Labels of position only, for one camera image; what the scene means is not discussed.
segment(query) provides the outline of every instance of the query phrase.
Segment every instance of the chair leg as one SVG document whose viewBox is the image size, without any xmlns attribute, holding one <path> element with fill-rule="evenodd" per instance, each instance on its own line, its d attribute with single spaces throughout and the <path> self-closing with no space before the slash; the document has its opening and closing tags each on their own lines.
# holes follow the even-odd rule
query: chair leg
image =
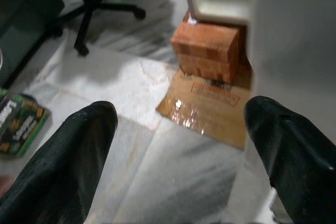
<svg viewBox="0 0 336 224">
<path fill-rule="evenodd" d="M 86 56 L 89 53 L 89 50 L 84 43 L 84 40 L 85 40 L 86 33 L 89 28 L 90 20 L 92 17 L 92 12 L 93 12 L 92 8 L 87 7 L 84 13 L 82 23 L 80 24 L 79 31 L 78 31 L 77 39 L 75 42 L 75 48 L 78 51 L 78 54 L 80 56 Z"/>
<path fill-rule="evenodd" d="M 136 5 L 99 4 L 98 8 L 102 10 L 119 10 L 124 12 L 132 12 L 137 19 L 144 19 L 146 16 L 146 11 L 144 9 L 138 8 Z"/>
</svg>

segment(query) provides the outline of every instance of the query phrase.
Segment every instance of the book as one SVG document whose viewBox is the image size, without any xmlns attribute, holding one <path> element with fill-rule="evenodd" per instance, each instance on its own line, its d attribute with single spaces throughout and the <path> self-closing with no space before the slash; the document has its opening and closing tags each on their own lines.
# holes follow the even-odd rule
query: book
<svg viewBox="0 0 336 224">
<path fill-rule="evenodd" d="M 0 88 L 0 154 L 23 156 L 49 116 L 33 98 Z"/>
</svg>

